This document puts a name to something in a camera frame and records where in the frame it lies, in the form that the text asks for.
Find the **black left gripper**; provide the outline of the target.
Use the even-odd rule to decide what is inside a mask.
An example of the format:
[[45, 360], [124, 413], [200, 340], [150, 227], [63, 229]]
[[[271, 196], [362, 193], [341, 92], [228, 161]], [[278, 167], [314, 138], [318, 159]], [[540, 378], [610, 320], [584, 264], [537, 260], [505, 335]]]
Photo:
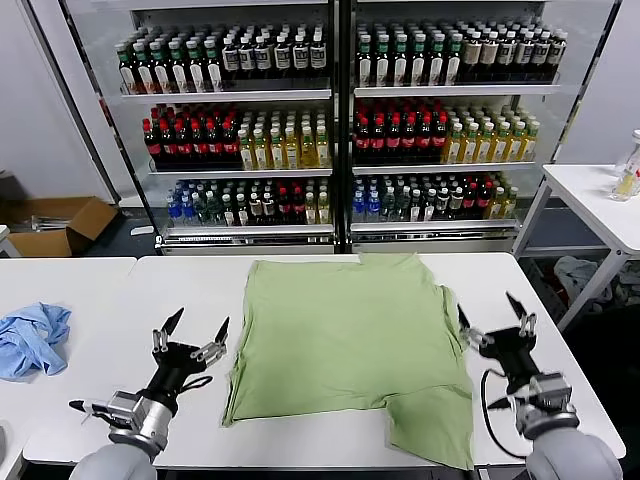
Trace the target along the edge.
[[207, 385], [211, 382], [211, 376], [203, 374], [206, 363], [216, 363], [227, 353], [229, 316], [214, 340], [201, 348], [177, 342], [168, 343], [183, 313], [184, 308], [181, 307], [165, 320], [160, 329], [152, 331], [152, 352], [157, 369], [143, 389], [145, 398], [175, 401], [180, 394]]

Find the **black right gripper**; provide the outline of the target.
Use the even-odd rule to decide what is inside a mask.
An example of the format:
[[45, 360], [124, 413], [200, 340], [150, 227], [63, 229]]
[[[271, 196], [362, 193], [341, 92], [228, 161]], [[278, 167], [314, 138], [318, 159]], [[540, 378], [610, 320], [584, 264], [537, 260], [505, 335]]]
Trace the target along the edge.
[[466, 343], [484, 358], [496, 360], [507, 378], [507, 394], [514, 394], [528, 385], [540, 370], [531, 357], [536, 346], [535, 326], [537, 314], [528, 313], [524, 305], [510, 292], [506, 297], [517, 316], [520, 327], [510, 327], [484, 333], [473, 327], [460, 305], [457, 305], [460, 335]]

